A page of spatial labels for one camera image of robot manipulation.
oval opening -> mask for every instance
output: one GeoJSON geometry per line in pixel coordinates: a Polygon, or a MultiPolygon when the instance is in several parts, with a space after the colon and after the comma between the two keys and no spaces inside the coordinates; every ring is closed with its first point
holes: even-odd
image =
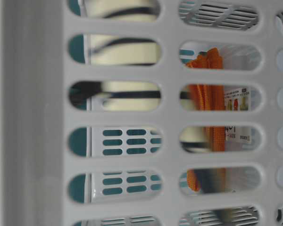
{"type": "Polygon", "coordinates": [[[179,226],[254,226],[257,225],[258,222],[258,210],[253,206],[244,206],[230,209],[187,212],[179,220],[179,226]]]}
{"type": "Polygon", "coordinates": [[[253,111],[261,104],[259,91],[248,86],[189,84],[180,93],[187,111],[253,111]]]}
{"type": "Polygon", "coordinates": [[[227,153],[256,150],[261,135],[250,126],[190,126],[182,131],[179,140],[189,153],[227,153]]]}
{"type": "Polygon", "coordinates": [[[160,13],[157,0],[69,0],[70,10],[77,16],[129,22],[154,22],[160,13]]]}
{"type": "Polygon", "coordinates": [[[161,189],[160,176],[152,170],[81,174],[68,187],[69,196],[78,203],[148,199],[161,189]]]}
{"type": "Polygon", "coordinates": [[[195,41],[181,46],[179,58],[191,70],[251,71],[262,60],[259,51],[253,46],[195,41]]]}
{"type": "Polygon", "coordinates": [[[161,58],[161,48],[142,37],[81,34],[70,40],[69,54],[81,64],[152,66],[161,58]]]}
{"type": "Polygon", "coordinates": [[[187,196],[253,190],[259,183],[260,174],[253,167],[189,169],[179,179],[187,196]]]}
{"type": "Polygon", "coordinates": [[[251,29],[259,21],[254,8],[205,0],[181,1],[178,14],[187,25],[239,31],[251,29]]]}
{"type": "Polygon", "coordinates": [[[85,111],[152,111],[161,100],[157,85],[136,81],[83,81],[69,90],[71,104],[85,111]]]}

teal surface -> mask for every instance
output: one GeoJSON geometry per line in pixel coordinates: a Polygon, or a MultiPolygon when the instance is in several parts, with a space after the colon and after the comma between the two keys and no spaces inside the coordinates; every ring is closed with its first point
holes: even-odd
{"type": "Polygon", "coordinates": [[[161,189],[161,184],[151,185],[151,190],[157,191],[161,189]]]}
{"type": "Polygon", "coordinates": [[[69,54],[75,61],[81,64],[85,63],[83,35],[77,35],[70,41],[69,54]]]}
{"type": "Polygon", "coordinates": [[[69,137],[70,149],[79,156],[86,156],[87,128],[76,129],[69,137]]]}
{"type": "Polygon", "coordinates": [[[104,130],[103,135],[106,137],[121,136],[123,132],[119,129],[104,130]]]}
{"type": "Polygon", "coordinates": [[[146,148],[143,148],[143,147],[128,148],[127,149],[128,154],[145,154],[146,152],[147,152],[146,148]]]}
{"type": "Polygon", "coordinates": [[[144,129],[129,129],[127,131],[127,134],[129,136],[140,136],[140,135],[145,135],[146,134],[146,130],[144,129]]]}
{"type": "Polygon", "coordinates": [[[144,192],[146,190],[147,190],[147,187],[144,185],[127,187],[128,193],[144,192]]]}
{"type": "Polygon", "coordinates": [[[181,59],[181,62],[183,63],[183,64],[186,64],[186,63],[188,63],[188,62],[190,62],[191,61],[191,59],[181,59]]]}
{"type": "Polygon", "coordinates": [[[151,180],[152,180],[152,181],[159,181],[159,180],[160,180],[160,177],[159,177],[159,175],[152,175],[152,176],[151,176],[151,180]]]}
{"type": "Polygon", "coordinates": [[[81,15],[81,12],[80,12],[80,7],[79,7],[79,4],[77,3],[77,0],[69,0],[69,7],[70,7],[70,10],[80,16],[81,15]]]}
{"type": "Polygon", "coordinates": [[[186,56],[193,56],[195,52],[193,50],[187,50],[187,49],[181,49],[179,51],[180,55],[186,55],[186,56]]]}
{"type": "Polygon", "coordinates": [[[75,177],[69,185],[69,195],[74,201],[84,203],[85,174],[75,177]]]}

sticker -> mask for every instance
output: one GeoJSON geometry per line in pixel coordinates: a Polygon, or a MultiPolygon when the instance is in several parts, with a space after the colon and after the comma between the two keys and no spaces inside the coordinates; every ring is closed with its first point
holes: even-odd
{"type": "MultiPolygon", "coordinates": [[[[238,88],[225,92],[226,111],[250,111],[250,88],[238,88]]],[[[251,128],[240,126],[226,126],[227,141],[251,144],[251,128]]]]}

orange strap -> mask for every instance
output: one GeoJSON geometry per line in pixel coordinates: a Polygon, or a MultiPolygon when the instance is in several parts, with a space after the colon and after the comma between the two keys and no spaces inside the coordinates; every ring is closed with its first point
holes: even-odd
{"type": "MultiPolygon", "coordinates": [[[[186,64],[190,68],[223,69],[223,60],[217,48],[210,49],[206,56],[198,55],[196,60],[186,64]]],[[[191,100],[196,108],[201,111],[223,111],[225,110],[223,86],[213,85],[189,85],[191,100]]],[[[225,128],[206,127],[204,128],[213,152],[225,151],[225,128]]],[[[225,186],[225,169],[220,169],[222,184],[225,186]]],[[[193,170],[187,171],[187,183],[191,190],[200,190],[200,184],[196,179],[193,170]]]]}

